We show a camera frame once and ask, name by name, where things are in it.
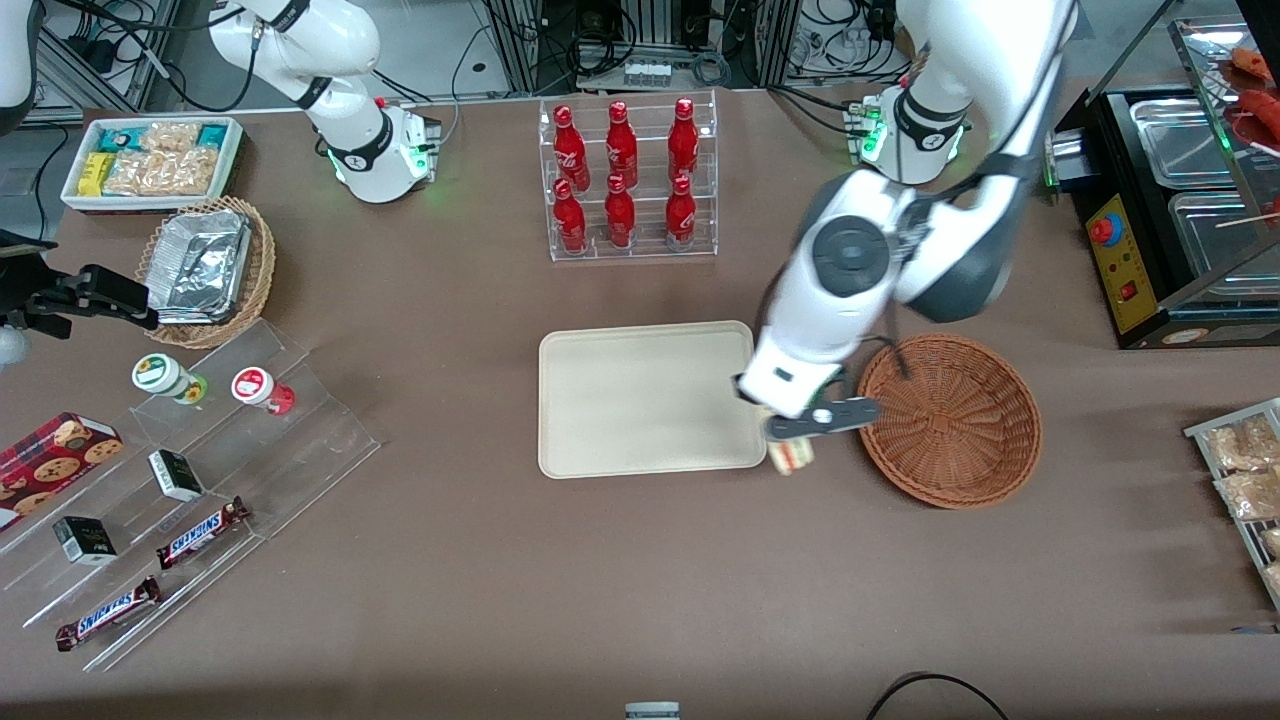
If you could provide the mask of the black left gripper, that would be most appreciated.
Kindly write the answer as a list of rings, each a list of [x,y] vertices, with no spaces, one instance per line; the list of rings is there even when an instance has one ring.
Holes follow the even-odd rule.
[[[795,419],[801,415],[801,384],[792,377],[781,375],[737,375],[735,387],[741,397],[754,404],[767,416]],[[818,455],[822,436],[810,437],[810,451]],[[780,446],[773,439],[765,439],[767,457],[780,461]]]

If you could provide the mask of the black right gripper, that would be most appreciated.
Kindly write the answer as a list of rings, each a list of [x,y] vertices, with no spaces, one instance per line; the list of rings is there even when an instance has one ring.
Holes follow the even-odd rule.
[[[67,302],[67,311],[78,316],[110,316],[142,329],[159,327],[148,288],[101,265],[84,265],[68,275],[46,263],[1,263],[1,313],[23,309],[32,297]]]

